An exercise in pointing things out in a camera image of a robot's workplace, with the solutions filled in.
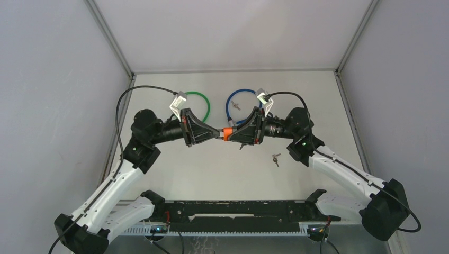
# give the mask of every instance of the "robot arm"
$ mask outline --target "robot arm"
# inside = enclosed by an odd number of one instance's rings
[[[155,145],[183,138],[190,147],[219,136],[218,130],[198,120],[189,108],[177,113],[179,120],[166,122],[151,110],[135,115],[131,140],[124,149],[122,161],[85,203],[71,215],[61,214],[55,220],[63,245],[77,254],[103,253],[121,232],[152,216],[155,206],[145,196],[110,213],[123,193],[145,175],[160,155]]]
[[[258,98],[264,108],[255,107],[244,123],[225,128],[223,139],[243,146],[261,144],[265,136],[292,139],[287,149],[295,161],[327,175],[356,198],[322,194],[317,201],[321,213],[360,221],[371,235],[387,241],[409,215],[403,186],[395,179],[387,183],[374,177],[336,155],[311,134],[313,122],[307,108],[294,108],[285,120],[279,119],[265,112],[272,99],[264,97],[263,90],[257,94],[262,94]]]

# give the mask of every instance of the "white floor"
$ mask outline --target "white floor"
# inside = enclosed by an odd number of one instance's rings
[[[268,92],[292,91],[306,100],[315,123],[314,134],[336,153],[362,168],[354,138],[349,127],[343,102],[331,71],[286,72],[230,72],[195,74],[138,75],[135,86],[156,85],[175,91],[191,90],[205,94],[211,102],[207,124],[220,129],[228,127],[225,102],[240,88]],[[165,120],[173,96],[154,89],[138,89],[132,94],[125,118],[122,139],[124,145],[131,137],[134,115],[149,108]],[[241,111],[230,106],[234,119],[246,118],[257,99],[250,93],[241,93],[232,99]],[[285,118],[290,110],[302,106],[289,95],[273,97],[272,112]],[[199,96],[188,98],[185,107],[202,119],[206,103]],[[184,140],[159,144],[162,154],[145,177],[137,182],[122,200],[134,200],[140,193],[151,189],[167,200],[255,200],[255,199],[305,199],[317,188],[349,195],[341,186],[325,175],[294,161],[286,147],[290,140],[265,138],[260,146],[246,146],[239,150],[237,143],[210,140],[188,148]],[[279,166],[272,154],[281,153]]]

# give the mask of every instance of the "metal key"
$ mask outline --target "metal key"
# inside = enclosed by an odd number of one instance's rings
[[[233,101],[231,101],[232,106],[235,107],[236,109],[240,110],[240,108],[238,107],[238,103],[234,103]]]
[[[277,158],[278,158],[278,156],[280,156],[280,155],[281,155],[280,153],[278,153],[278,154],[276,154],[276,155],[273,155],[273,162],[276,163],[276,166],[278,166],[278,167],[279,167],[279,164],[277,163]]]

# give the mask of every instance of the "metal frame edge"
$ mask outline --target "metal frame edge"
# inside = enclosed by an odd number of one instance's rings
[[[345,67],[346,63],[348,62],[349,57],[351,56],[352,52],[354,51],[355,46],[357,45],[358,40],[360,39],[362,33],[366,29],[366,25],[370,21],[374,11],[379,5],[379,2],[381,0],[371,0],[368,8],[365,11],[365,14],[363,15],[362,20],[360,21],[360,24],[358,25],[348,47],[346,48],[345,53],[343,54],[342,59],[340,60],[340,63],[338,64],[338,67],[336,69],[336,73],[340,75],[343,71],[343,68]]]
[[[354,119],[354,115],[352,113],[351,104],[349,103],[349,100],[346,96],[346,92],[342,83],[342,80],[340,78],[340,75],[337,73],[337,71],[334,71],[335,80],[337,82],[338,90],[340,91],[340,96],[342,97],[343,105],[346,111],[346,115],[348,117],[349,126],[351,127],[352,134],[354,136],[355,146],[358,151],[358,155],[360,156],[360,161],[362,162],[363,169],[372,175],[368,159],[366,156],[365,149],[363,148],[363,143],[360,138],[360,135],[357,130],[357,124]]]
[[[391,254],[410,254],[403,232],[396,231],[387,241]]]
[[[135,82],[136,82],[136,76],[133,76],[133,78],[130,78],[130,80],[128,82],[127,89],[133,87]],[[131,94],[132,94],[132,92],[129,92],[128,94],[125,95],[124,101],[123,101],[123,106],[121,107],[121,109],[119,111],[120,131],[123,129],[123,122],[124,122],[124,119],[126,116],[126,112],[128,110],[129,102],[131,101]],[[107,177],[111,171],[111,168],[113,166],[112,161],[114,160],[115,151],[117,149],[118,144],[119,144],[118,138],[117,138],[117,135],[116,135],[115,129],[114,129],[114,133],[112,134],[111,142],[109,145],[109,150],[107,153],[107,158],[104,163],[103,172],[100,177],[100,182],[98,183],[98,185],[100,185],[104,181],[104,178]]]
[[[292,69],[217,69],[217,70],[173,70],[173,71],[136,71],[134,74],[191,74],[191,73],[233,73],[233,72],[283,72],[283,71],[334,71],[334,68],[292,68]]]
[[[84,3],[91,12],[92,17],[97,22],[101,32],[103,33],[107,42],[109,43],[109,46],[111,46],[112,51],[114,51],[115,56],[120,61],[124,71],[127,73],[128,77],[133,78],[133,72],[131,70],[131,67],[129,66],[122,50],[119,47],[119,44],[117,43],[117,40],[112,34],[112,31],[109,28],[106,20],[104,19],[104,16],[101,13],[97,3],[95,2],[95,0],[84,0]]]

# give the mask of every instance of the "white wall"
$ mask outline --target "white wall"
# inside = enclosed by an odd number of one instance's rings
[[[337,68],[371,0],[97,0],[140,71]]]
[[[423,224],[411,253],[447,249],[448,24],[447,0],[382,1],[343,72],[372,170],[404,184]]]
[[[83,1],[2,1],[0,59],[1,252],[47,253],[98,183],[128,77]]]

